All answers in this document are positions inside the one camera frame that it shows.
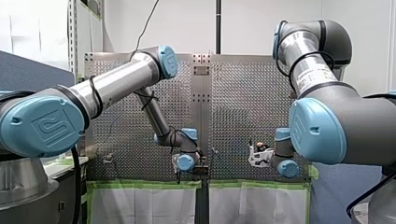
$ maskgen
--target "gray wall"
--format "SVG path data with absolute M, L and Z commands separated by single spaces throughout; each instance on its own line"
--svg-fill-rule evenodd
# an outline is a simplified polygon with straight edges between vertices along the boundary
M 74 83 L 70 72 L 0 51 L 0 91 L 41 91 Z
M 315 163 L 319 180 L 311 194 L 312 224 L 350 224 L 347 206 L 378 183 L 381 167 Z

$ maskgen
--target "white wall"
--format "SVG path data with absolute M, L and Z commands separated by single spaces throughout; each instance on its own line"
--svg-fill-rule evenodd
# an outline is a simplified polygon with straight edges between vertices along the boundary
M 105 0 L 106 51 L 135 48 L 155 0 Z M 321 17 L 318 0 L 222 1 L 222 53 L 270 54 L 273 32 L 281 20 Z M 166 44 L 177 52 L 215 51 L 216 0 L 160 1 L 141 48 Z
M 271 55 L 274 30 L 280 21 L 320 18 L 318 0 L 224 0 L 221 53 Z
M 341 23 L 352 39 L 344 81 L 361 95 L 387 91 L 392 0 L 323 0 L 323 18 Z
M 106 51 L 134 50 L 155 0 L 105 0 Z M 160 1 L 140 47 L 161 44 L 177 52 L 208 52 L 215 48 L 215 1 Z

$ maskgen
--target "green tape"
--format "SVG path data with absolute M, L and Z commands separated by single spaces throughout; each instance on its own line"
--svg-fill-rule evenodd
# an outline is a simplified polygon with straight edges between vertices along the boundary
M 91 215 L 92 215 L 92 195 L 93 189 L 87 188 L 87 213 L 88 213 L 88 224 L 91 224 Z
M 306 224 L 311 224 L 311 185 L 309 184 L 309 188 L 306 189 L 306 211 L 305 211 L 305 220 Z
M 236 188 L 262 188 L 262 189 L 308 189 L 307 183 L 280 183 L 274 181 L 255 180 L 211 180 L 209 184 L 213 189 Z
M 145 181 L 145 180 L 105 180 L 90 181 L 87 183 L 89 189 L 198 189 L 201 187 L 200 181 L 176 182 Z
M 314 165 L 308 166 L 308 175 L 314 179 L 319 179 L 319 171 Z
M 61 165 L 73 165 L 74 162 L 73 162 L 73 159 L 70 158 L 70 159 L 63 159 L 63 160 L 59 161 L 59 164 L 61 164 Z

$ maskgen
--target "small metal part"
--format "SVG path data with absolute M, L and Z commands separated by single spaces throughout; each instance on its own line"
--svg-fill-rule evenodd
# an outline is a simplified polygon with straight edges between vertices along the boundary
M 114 153 L 109 153 L 109 154 L 105 155 L 103 157 L 103 163 L 111 163 L 111 162 L 113 162 L 113 159 L 114 159 L 113 155 L 114 155 Z
M 209 76 L 209 66 L 194 66 L 194 74 L 197 76 Z

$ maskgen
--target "metal frame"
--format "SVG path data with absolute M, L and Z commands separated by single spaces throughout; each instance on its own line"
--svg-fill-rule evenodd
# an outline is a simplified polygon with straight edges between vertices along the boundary
M 69 63 L 70 72 L 78 76 L 78 30 L 77 30 L 77 0 L 69 0 L 68 8 L 68 35 L 69 35 Z

